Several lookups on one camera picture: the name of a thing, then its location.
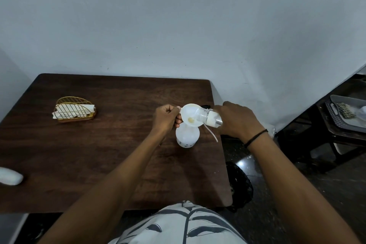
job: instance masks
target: person's right hand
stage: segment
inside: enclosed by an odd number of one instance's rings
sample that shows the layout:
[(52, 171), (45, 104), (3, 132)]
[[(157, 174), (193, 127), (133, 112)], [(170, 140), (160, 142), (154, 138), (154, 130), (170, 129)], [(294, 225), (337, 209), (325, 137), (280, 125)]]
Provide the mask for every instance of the person's right hand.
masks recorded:
[(222, 126), (218, 127), (220, 134), (240, 138), (246, 143), (264, 130), (253, 111), (248, 107), (225, 101), (222, 106), (215, 105), (213, 109), (222, 119)]

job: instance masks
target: bracelet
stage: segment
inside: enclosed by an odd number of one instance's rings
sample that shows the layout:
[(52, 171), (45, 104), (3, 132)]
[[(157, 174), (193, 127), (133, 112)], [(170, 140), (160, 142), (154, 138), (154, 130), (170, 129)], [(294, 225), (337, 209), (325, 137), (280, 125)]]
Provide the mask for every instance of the bracelet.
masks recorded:
[(268, 132), (268, 130), (263, 130), (263, 131), (261, 131), (261, 132), (259, 132), (257, 135), (255, 135), (255, 136), (253, 136), (252, 137), (252, 139), (250, 139), (246, 144), (244, 144), (244, 147), (245, 148), (248, 148), (248, 146), (255, 140), (255, 139), (257, 139), (259, 136), (261, 136), (263, 133), (265, 133), (265, 132)]

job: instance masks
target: wood grain surface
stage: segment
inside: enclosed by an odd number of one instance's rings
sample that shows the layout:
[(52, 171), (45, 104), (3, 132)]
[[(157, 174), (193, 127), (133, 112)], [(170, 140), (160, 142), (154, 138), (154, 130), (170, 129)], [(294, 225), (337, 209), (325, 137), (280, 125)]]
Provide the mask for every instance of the wood grain surface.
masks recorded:
[[(78, 96), (96, 105), (90, 121), (52, 119), (57, 99)], [(25, 176), (18, 186), (0, 184), (0, 213), (63, 212), (121, 163), (148, 135), (155, 108), (170, 103), (213, 106), (210, 81), (41, 74), (0, 123), (0, 166)], [(181, 200), (231, 205), (219, 134), (203, 127), (190, 149), (175, 129), (159, 146), (129, 209), (160, 209)]]

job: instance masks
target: shirt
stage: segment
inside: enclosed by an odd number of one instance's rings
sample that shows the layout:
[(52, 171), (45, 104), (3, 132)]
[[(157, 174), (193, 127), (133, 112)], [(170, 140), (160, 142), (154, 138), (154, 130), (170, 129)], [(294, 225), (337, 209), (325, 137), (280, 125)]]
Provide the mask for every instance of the shirt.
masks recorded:
[(183, 201), (167, 206), (125, 230), (108, 244), (246, 244), (223, 217), (205, 207)]

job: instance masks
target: person's right arm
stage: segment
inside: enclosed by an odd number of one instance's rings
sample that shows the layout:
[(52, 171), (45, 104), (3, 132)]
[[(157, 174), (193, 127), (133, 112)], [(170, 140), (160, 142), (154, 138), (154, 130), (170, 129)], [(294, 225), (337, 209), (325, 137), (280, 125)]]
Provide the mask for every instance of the person's right arm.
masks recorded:
[[(221, 134), (247, 143), (264, 130), (254, 113), (230, 102), (215, 106), (222, 118)], [(272, 192), (277, 210), (298, 243), (360, 244), (355, 233), (327, 200), (291, 163), (268, 133), (249, 146)]]

